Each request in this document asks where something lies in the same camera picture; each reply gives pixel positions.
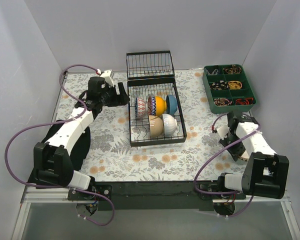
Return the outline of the white bowl patterned rim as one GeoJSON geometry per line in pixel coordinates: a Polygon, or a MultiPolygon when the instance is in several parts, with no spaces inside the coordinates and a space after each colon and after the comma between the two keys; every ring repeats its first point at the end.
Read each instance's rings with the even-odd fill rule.
{"type": "Polygon", "coordinates": [[[242,160],[244,162],[247,162],[249,160],[249,155],[248,155],[248,152],[245,151],[241,156],[238,156],[238,159],[239,160],[242,160]]]}

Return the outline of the blue patterned bowl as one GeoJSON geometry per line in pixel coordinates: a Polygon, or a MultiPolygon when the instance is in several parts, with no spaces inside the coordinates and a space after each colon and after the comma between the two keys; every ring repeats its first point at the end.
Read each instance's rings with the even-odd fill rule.
{"type": "Polygon", "coordinates": [[[148,105],[142,98],[136,97],[134,110],[135,110],[135,117],[137,119],[141,119],[148,112],[148,105]]]}

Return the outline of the red patterned bowl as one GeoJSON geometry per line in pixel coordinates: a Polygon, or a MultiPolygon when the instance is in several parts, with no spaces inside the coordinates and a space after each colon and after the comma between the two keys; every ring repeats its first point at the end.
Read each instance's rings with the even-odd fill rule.
{"type": "Polygon", "coordinates": [[[149,96],[147,100],[147,113],[148,115],[156,115],[156,97],[149,96]]]}

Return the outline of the black wire dish rack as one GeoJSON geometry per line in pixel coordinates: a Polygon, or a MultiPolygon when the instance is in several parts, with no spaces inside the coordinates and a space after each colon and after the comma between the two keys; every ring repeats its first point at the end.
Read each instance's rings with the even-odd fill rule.
{"type": "Polygon", "coordinates": [[[185,142],[187,131],[171,52],[129,52],[126,74],[131,146],[185,142]]]}

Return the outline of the yellow bowl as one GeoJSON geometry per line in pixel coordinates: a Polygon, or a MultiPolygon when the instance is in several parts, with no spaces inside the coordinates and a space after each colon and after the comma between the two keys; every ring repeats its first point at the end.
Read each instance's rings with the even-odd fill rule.
{"type": "Polygon", "coordinates": [[[155,99],[156,99],[156,116],[159,117],[167,110],[167,103],[160,96],[155,96],[155,99]]]}

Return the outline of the blue ceramic bowl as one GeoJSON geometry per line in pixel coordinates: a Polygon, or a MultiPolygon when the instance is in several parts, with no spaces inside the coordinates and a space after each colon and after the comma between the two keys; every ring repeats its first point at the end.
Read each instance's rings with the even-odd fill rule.
{"type": "Polygon", "coordinates": [[[166,113],[173,116],[178,110],[177,99],[173,95],[168,94],[166,96],[165,101],[166,101],[166,113]]]}

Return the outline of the plain white bowl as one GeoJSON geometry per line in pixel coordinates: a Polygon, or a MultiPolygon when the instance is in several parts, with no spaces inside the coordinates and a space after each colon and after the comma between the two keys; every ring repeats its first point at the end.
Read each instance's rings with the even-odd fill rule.
{"type": "Polygon", "coordinates": [[[164,129],[164,136],[171,137],[174,132],[177,130],[178,123],[177,120],[170,114],[164,113],[162,114],[163,120],[163,129],[164,129]]]}

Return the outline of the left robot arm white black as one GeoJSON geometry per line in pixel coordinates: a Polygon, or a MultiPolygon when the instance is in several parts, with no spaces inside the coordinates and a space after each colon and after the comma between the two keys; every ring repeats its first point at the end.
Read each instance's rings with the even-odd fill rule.
{"type": "Polygon", "coordinates": [[[91,77],[88,89],[77,99],[68,118],[57,132],[33,149],[32,176],[37,182],[79,189],[85,200],[96,196],[93,179],[79,170],[90,149],[90,124],[103,107],[125,106],[130,99],[124,85],[110,77],[91,77]]]}

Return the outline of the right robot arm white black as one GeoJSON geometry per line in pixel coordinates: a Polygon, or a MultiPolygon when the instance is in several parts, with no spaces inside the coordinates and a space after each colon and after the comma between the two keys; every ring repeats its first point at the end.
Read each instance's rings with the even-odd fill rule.
{"type": "Polygon", "coordinates": [[[281,199],[286,190],[289,160],[277,154],[260,132],[257,120],[242,112],[227,113],[227,125],[216,129],[219,143],[234,161],[246,160],[242,174],[222,173],[217,179],[216,192],[227,199],[235,191],[245,195],[281,199]]]}

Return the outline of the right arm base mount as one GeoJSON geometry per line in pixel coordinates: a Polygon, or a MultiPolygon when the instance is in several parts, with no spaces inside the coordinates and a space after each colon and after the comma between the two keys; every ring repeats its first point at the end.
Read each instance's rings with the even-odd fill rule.
{"type": "Polygon", "coordinates": [[[200,184],[199,189],[205,192],[200,193],[201,199],[212,204],[212,210],[198,210],[197,212],[200,214],[229,219],[241,213],[245,208],[244,206],[242,209],[236,209],[235,205],[236,201],[247,199],[243,193],[222,193],[216,182],[200,184]]]}

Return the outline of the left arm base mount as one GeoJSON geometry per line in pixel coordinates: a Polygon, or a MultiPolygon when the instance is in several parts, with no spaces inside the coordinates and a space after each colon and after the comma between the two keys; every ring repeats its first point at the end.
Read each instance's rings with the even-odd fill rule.
{"type": "MultiPolygon", "coordinates": [[[[111,200],[113,187],[111,184],[96,184],[90,191],[111,200]]],[[[80,215],[91,217],[98,211],[112,211],[111,204],[103,197],[87,194],[76,189],[68,191],[67,200],[76,203],[80,215]]]]}

